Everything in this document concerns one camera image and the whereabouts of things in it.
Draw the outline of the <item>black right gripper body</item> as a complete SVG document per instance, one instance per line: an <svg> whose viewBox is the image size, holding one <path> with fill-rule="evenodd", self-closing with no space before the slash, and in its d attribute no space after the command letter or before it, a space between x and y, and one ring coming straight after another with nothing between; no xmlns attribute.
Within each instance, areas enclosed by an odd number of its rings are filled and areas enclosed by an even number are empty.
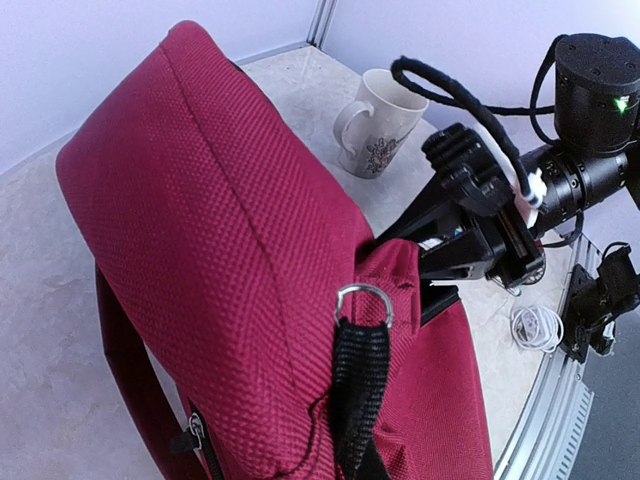
<svg viewBox="0 0 640 480"><path fill-rule="evenodd" d="M443 194L433 177L422 193ZM530 281L542 272L543 253L514 205L503 207L491 218L466 213L475 232L482 233L495 255L493 266L483 277L496 278L504 287L512 288Z"/></svg>

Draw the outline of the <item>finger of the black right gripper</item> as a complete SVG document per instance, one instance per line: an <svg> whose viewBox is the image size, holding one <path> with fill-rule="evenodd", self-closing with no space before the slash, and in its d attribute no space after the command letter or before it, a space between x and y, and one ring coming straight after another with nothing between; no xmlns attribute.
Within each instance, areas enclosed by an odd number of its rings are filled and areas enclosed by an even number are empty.
<svg viewBox="0 0 640 480"><path fill-rule="evenodd" d="M495 255L481 232L465 232L420 256L425 280L477 280L493 266Z"/></svg>
<svg viewBox="0 0 640 480"><path fill-rule="evenodd" d="M461 226L475 232L466 211L445 194L420 193L400 217L373 241L379 247L394 239L413 242L421 248L434 248L446 241L446 233Z"/></svg>

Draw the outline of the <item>red student backpack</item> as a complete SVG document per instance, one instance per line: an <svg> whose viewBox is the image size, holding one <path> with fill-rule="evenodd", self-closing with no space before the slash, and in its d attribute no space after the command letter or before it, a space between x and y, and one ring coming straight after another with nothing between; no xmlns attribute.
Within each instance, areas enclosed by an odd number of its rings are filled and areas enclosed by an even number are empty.
<svg viewBox="0 0 640 480"><path fill-rule="evenodd" d="M489 479L464 307L192 21L56 160L103 347L167 479Z"/></svg>

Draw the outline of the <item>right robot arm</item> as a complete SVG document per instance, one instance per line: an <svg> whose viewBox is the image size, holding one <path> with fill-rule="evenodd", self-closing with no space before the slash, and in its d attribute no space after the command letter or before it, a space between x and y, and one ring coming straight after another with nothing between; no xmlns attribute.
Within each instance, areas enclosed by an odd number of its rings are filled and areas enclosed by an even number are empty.
<svg viewBox="0 0 640 480"><path fill-rule="evenodd" d="M639 50L627 38L556 37L536 74L555 75L555 138L521 153L501 118L461 83L401 57L393 79L409 91L470 113L422 146L433 177L380 236L422 246L426 281L496 279L512 288L543 271L544 234L621 189L639 193Z"/></svg>

